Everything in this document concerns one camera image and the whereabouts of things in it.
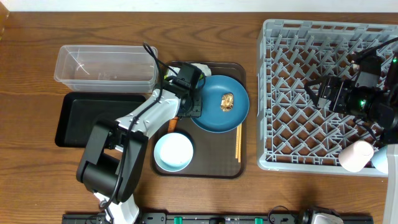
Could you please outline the pink cup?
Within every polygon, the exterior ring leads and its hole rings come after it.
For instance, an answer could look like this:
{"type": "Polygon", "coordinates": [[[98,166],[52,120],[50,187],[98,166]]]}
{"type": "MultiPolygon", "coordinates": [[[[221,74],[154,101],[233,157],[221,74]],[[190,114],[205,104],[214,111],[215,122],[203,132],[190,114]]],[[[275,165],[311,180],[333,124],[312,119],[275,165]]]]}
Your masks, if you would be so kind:
{"type": "Polygon", "coordinates": [[[373,146],[366,141],[356,141],[338,155],[341,166],[349,172],[359,172],[374,155],[373,146]]]}

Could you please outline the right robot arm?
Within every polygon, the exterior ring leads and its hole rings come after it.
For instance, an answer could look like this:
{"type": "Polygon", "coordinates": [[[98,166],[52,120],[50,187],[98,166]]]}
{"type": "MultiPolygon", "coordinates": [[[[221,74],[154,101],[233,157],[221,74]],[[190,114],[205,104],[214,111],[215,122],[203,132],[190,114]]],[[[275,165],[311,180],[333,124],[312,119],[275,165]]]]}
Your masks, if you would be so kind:
{"type": "Polygon", "coordinates": [[[354,80],[324,75],[304,85],[317,108],[329,103],[332,112],[377,123],[383,128],[380,142],[387,146],[388,165],[384,223],[397,223],[397,54],[392,59],[385,90],[377,87],[382,58],[375,50],[353,53],[353,64],[359,70],[354,80]]]}

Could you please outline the dark blue plate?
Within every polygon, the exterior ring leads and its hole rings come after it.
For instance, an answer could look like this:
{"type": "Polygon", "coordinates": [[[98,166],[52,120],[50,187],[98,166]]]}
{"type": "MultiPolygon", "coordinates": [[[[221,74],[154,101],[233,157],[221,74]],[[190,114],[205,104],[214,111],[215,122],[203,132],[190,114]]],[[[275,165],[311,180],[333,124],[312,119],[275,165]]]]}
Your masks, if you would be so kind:
{"type": "Polygon", "coordinates": [[[211,133],[225,133],[235,129],[247,117],[249,97],[246,89],[236,79],[225,75],[212,75],[197,84],[201,88],[201,116],[192,121],[211,133]],[[221,109],[222,97],[233,95],[233,107],[229,111],[221,109]]]}

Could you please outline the light blue large bowl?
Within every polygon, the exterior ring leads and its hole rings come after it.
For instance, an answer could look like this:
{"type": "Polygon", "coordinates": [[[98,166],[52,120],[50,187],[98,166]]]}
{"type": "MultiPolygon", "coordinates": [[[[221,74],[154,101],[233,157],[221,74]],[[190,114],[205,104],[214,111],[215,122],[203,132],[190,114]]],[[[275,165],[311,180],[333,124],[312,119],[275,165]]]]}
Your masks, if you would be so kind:
{"type": "Polygon", "coordinates": [[[168,133],[154,147],[155,163],[164,171],[178,172],[193,159],[193,143],[184,134],[168,133]]]}

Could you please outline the brown food scrap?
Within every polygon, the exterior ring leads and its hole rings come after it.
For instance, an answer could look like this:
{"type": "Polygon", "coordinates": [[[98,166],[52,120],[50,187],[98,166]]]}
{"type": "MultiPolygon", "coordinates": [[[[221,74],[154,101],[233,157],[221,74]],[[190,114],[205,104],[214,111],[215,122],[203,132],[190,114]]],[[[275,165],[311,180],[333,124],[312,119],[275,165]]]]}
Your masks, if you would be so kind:
{"type": "Polygon", "coordinates": [[[234,106],[234,95],[232,93],[224,94],[221,97],[220,108],[223,112],[229,112],[234,106]]]}

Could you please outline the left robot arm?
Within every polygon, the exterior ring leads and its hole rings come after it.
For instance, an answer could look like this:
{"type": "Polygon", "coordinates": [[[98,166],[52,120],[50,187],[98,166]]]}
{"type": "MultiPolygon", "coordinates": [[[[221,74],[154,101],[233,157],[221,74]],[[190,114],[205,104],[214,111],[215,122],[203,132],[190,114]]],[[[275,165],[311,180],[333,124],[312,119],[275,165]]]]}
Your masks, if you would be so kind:
{"type": "Polygon", "coordinates": [[[167,83],[129,114],[93,126],[76,179],[99,199],[109,223],[134,223],[139,216],[133,193],[148,140],[172,118],[199,117],[201,109],[200,88],[167,83]]]}

